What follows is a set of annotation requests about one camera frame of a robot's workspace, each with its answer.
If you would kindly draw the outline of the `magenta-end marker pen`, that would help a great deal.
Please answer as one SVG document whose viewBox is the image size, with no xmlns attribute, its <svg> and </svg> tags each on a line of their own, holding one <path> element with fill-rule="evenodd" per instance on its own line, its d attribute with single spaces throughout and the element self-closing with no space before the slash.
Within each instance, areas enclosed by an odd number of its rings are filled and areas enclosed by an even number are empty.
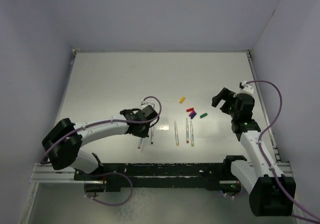
<svg viewBox="0 0 320 224">
<path fill-rule="evenodd" d="M 142 143 L 143 143 L 143 138 L 140 138 L 138 143 L 138 149 L 141 149 Z"/>
</svg>

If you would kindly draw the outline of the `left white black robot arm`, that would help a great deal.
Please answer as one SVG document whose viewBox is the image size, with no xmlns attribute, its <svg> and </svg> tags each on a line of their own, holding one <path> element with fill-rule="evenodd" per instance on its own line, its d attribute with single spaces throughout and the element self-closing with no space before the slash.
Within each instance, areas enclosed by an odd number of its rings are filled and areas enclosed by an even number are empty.
<svg viewBox="0 0 320 224">
<path fill-rule="evenodd" d="M 91 180 L 98 180 L 103 175 L 103 164 L 97 154 L 88 154 L 81 148 L 111 136 L 148 137 L 151 122 L 158 119 L 159 114 L 150 104 L 124 109 L 109 120 L 98 122 L 76 124 L 64 118 L 42 140 L 42 146 L 54 170 L 71 167 L 85 173 Z"/>
</svg>

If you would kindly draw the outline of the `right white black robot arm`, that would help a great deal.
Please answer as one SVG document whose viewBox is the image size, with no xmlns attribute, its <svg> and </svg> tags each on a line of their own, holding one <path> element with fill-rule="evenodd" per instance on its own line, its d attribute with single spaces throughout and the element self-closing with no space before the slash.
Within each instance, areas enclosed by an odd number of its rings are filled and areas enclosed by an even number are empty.
<svg viewBox="0 0 320 224">
<path fill-rule="evenodd" d="M 246 150 L 249 160 L 231 158 L 222 167 L 222 174 L 228 180 L 237 178 L 249 194 L 249 206 L 256 217 L 287 217 L 293 213 L 296 183 L 285 176 L 268 152 L 262 131 L 253 119 L 255 99 L 250 85 L 241 87 L 235 93 L 223 88 L 212 98 L 212 107 L 220 101 L 220 110 L 231 117 L 231 129 Z"/>
</svg>

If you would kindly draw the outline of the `blue-end marker pen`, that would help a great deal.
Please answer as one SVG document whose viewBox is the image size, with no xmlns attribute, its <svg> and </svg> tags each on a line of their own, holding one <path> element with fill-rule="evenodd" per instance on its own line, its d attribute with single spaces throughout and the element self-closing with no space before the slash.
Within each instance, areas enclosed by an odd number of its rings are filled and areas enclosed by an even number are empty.
<svg viewBox="0 0 320 224">
<path fill-rule="evenodd" d="M 154 144 L 154 126 L 151 128 L 150 144 Z"/>
</svg>

